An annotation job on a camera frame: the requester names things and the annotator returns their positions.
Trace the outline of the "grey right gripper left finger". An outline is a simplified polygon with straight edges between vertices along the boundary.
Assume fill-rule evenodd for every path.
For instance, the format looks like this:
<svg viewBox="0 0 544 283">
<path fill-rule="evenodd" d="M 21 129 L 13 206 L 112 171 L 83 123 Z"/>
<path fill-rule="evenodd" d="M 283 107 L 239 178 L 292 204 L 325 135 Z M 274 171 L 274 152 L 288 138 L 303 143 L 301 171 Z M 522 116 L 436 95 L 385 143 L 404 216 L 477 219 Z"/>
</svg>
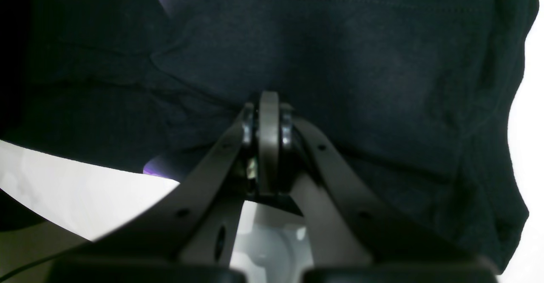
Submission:
<svg viewBox="0 0 544 283">
<path fill-rule="evenodd" d="M 281 107 L 277 93 L 248 103 L 181 184 L 121 228 L 57 260 L 49 283 L 243 283 L 229 269 L 256 159 L 257 196 L 278 193 Z"/>
</svg>

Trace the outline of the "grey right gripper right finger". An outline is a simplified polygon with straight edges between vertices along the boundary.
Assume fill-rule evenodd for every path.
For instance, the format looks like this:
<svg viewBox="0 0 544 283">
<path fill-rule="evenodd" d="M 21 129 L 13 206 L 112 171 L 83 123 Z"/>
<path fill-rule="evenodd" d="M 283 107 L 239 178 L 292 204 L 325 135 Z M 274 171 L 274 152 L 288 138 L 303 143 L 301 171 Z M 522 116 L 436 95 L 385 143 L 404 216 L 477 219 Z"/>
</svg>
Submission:
<svg viewBox="0 0 544 283">
<path fill-rule="evenodd" d="M 280 105 L 282 140 L 302 161 L 290 196 L 314 267 L 303 283 L 495 283 L 496 267 L 383 201 L 315 125 Z"/>
</svg>

